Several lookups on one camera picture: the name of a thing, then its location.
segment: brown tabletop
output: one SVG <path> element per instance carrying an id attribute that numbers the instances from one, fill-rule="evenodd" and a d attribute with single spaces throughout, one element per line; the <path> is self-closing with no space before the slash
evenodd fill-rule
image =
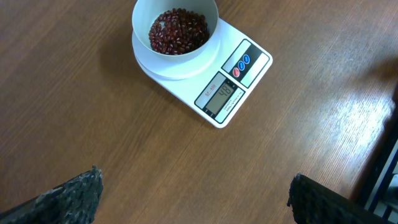
<path id="1" fill-rule="evenodd" d="M 95 223 L 293 223 L 298 172 L 356 193 L 394 108 L 398 1 L 217 1 L 274 57 L 225 129 L 141 71 L 134 4 L 0 0 L 0 211 L 92 164 Z"/>

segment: white kitchen scale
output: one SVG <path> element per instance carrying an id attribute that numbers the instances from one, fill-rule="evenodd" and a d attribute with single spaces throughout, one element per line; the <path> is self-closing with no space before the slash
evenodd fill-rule
<path id="1" fill-rule="evenodd" d="M 206 49 L 187 62 L 153 54 L 132 34 L 139 66 L 153 80 L 217 128 L 224 128 L 272 64 L 272 56 L 219 19 Z"/>

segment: red bean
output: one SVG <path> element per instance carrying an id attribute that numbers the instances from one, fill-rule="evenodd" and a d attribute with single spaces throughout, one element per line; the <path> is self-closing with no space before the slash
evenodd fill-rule
<path id="1" fill-rule="evenodd" d="M 181 55 L 201 47 L 210 37 L 205 20 L 204 15 L 181 8 L 159 15 L 149 32 L 152 49 L 162 54 Z"/>

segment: blue button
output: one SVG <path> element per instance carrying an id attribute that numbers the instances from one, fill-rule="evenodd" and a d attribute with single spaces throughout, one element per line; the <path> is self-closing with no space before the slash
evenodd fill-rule
<path id="1" fill-rule="evenodd" d="M 244 62 L 245 64 L 250 63 L 250 57 L 249 57 L 248 55 L 243 55 L 243 62 Z"/>
<path id="2" fill-rule="evenodd" d="M 238 67 L 239 67 L 239 70 L 240 70 L 240 71 L 243 71 L 244 68 L 245 68 L 245 65 L 244 65 L 244 63 L 243 63 L 242 61 L 240 61 L 240 62 L 238 63 Z"/>

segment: white bowl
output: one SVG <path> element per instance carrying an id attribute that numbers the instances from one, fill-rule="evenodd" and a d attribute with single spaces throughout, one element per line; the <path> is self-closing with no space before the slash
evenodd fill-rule
<path id="1" fill-rule="evenodd" d="M 218 25 L 218 8 L 215 0 L 138 0 L 132 12 L 132 28 L 139 41 L 159 57 L 175 62 L 186 62 L 198 56 L 208 45 L 207 41 L 200 48 L 182 55 L 160 54 L 150 46 L 149 31 L 155 20 L 164 12 L 173 8 L 194 11 L 206 17 L 210 39 L 214 37 Z"/>

